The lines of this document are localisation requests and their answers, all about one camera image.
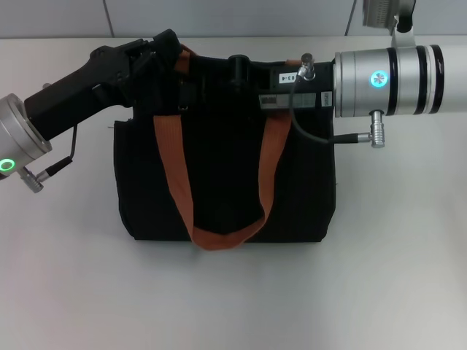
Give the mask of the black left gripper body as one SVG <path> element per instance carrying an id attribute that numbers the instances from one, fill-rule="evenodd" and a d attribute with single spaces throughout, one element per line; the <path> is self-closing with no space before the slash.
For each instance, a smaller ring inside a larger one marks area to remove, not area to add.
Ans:
<path id="1" fill-rule="evenodd" d="M 95 49 L 84 66 L 24 101 L 28 120 L 49 141 L 106 108 L 133 106 L 152 55 L 143 39 Z"/>

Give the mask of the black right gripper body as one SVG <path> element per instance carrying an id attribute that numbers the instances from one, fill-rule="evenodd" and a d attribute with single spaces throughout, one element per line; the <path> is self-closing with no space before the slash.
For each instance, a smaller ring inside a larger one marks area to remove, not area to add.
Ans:
<path id="1" fill-rule="evenodd" d="M 292 61 L 254 63 L 254 110 L 261 112 L 289 109 L 289 97 L 298 112 L 332 112 L 333 63 L 314 65 L 314 79 L 297 81 L 300 64 Z"/>

